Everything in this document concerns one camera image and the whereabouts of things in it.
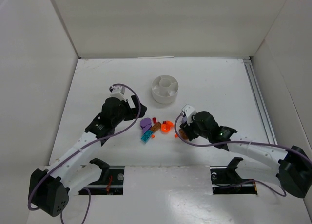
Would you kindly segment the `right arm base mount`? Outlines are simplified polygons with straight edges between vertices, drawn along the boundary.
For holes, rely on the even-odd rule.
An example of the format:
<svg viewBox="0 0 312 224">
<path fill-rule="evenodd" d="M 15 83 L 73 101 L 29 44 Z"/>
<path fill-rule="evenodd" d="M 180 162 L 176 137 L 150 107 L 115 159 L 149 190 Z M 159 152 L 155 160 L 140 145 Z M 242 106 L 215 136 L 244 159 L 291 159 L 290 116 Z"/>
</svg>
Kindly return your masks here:
<svg viewBox="0 0 312 224">
<path fill-rule="evenodd" d="M 226 166 L 210 167 L 213 195 L 257 195 L 255 182 L 241 184 L 248 181 L 248 179 L 242 179 L 236 172 L 241 161 L 243 158 L 235 157 Z"/>
</svg>

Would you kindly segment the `brown lego plate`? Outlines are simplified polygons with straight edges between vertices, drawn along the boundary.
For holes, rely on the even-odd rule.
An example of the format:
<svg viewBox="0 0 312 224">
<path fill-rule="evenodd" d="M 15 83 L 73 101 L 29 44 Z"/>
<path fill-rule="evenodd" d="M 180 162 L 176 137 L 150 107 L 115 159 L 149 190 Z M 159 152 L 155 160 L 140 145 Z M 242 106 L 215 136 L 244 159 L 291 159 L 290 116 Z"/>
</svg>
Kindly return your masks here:
<svg viewBox="0 0 312 224">
<path fill-rule="evenodd" d="M 151 130 L 153 133 L 157 132 L 159 129 L 161 129 L 161 123 L 160 123 L 160 122 L 155 123 L 155 124 L 150 128 L 150 130 Z"/>
</svg>

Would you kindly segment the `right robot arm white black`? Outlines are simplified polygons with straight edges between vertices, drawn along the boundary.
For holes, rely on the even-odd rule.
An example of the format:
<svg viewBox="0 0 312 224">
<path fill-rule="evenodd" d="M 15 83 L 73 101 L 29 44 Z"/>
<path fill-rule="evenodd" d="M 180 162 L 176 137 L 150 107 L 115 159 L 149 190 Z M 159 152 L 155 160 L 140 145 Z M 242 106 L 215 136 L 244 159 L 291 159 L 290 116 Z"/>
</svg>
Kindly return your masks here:
<svg viewBox="0 0 312 224">
<path fill-rule="evenodd" d="M 196 146 L 192 141 L 201 137 L 209 141 L 207 147 L 239 155 L 226 166 L 212 170 L 215 188 L 229 190 L 244 184 L 269 182 L 282 189 L 280 196 L 306 197 L 312 186 L 312 161 L 300 147 L 288 148 L 241 137 L 236 129 L 219 125 L 206 111 L 183 111 L 178 118 L 183 120 L 174 129 L 183 142 Z"/>
</svg>

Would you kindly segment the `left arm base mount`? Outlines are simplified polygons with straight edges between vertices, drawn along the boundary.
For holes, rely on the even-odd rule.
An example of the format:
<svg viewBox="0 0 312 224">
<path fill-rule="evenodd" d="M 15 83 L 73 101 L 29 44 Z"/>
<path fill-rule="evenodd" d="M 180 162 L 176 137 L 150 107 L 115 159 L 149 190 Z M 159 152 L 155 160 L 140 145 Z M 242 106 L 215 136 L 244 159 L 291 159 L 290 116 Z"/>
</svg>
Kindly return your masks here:
<svg viewBox="0 0 312 224">
<path fill-rule="evenodd" d="M 125 166 L 110 166 L 98 158 L 89 164 L 101 170 L 99 178 L 86 186 L 91 195 L 123 195 Z"/>
</svg>

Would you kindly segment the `purple rounded lego piece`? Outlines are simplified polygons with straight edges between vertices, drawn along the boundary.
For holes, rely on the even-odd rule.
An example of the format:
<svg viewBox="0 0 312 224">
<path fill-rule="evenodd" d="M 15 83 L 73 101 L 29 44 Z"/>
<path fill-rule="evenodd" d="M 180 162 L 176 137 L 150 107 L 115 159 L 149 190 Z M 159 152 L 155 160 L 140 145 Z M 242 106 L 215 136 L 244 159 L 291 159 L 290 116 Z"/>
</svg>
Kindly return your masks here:
<svg viewBox="0 0 312 224">
<path fill-rule="evenodd" d="M 143 134 L 152 126 L 152 120 L 150 118 L 144 118 L 140 121 L 140 127 Z"/>
</svg>

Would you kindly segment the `brown lego brick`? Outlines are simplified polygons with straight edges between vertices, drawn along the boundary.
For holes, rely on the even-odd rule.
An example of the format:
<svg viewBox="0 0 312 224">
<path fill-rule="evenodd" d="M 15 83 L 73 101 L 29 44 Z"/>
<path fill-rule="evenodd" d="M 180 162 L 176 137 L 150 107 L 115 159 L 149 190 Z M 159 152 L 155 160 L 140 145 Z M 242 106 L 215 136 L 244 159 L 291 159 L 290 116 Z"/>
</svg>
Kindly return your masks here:
<svg viewBox="0 0 312 224">
<path fill-rule="evenodd" d="M 184 132 L 183 129 L 179 129 L 179 135 L 184 139 L 184 140 L 188 140 L 188 136 L 187 134 Z"/>
</svg>

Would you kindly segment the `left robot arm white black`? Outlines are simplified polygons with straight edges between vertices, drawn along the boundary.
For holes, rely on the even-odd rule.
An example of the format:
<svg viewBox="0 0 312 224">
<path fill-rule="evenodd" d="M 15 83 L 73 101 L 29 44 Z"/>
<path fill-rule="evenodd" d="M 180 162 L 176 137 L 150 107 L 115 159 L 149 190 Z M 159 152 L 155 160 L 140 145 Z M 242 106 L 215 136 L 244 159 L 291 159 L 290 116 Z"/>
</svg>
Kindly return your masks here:
<svg viewBox="0 0 312 224">
<path fill-rule="evenodd" d="M 93 182 L 105 182 L 110 166 L 93 157 L 108 139 L 122 134 L 115 131 L 123 121 L 135 123 L 142 118 L 147 107 L 141 104 L 137 95 L 131 97 L 134 107 L 126 99 L 109 97 L 81 138 L 59 159 L 46 169 L 36 169 L 30 177 L 28 209 L 38 209 L 52 217 L 65 209 L 70 196 L 77 195 Z"/>
</svg>

